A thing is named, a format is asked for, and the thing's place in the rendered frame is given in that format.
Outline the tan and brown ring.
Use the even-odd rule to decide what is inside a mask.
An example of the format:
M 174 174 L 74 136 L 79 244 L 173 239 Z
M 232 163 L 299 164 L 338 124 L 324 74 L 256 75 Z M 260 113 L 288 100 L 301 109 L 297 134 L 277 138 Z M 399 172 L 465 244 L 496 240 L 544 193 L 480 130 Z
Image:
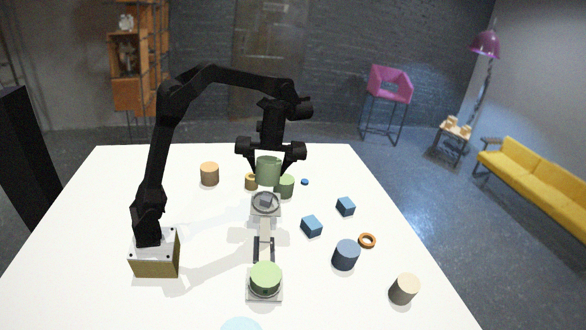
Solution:
M 362 239 L 363 238 L 367 238 L 371 241 L 370 244 L 364 242 Z M 373 234 L 370 233 L 362 233 L 359 235 L 358 237 L 358 243 L 361 247 L 363 247 L 364 249 L 371 249 L 374 247 L 375 243 L 376 243 L 376 238 L 374 237 Z

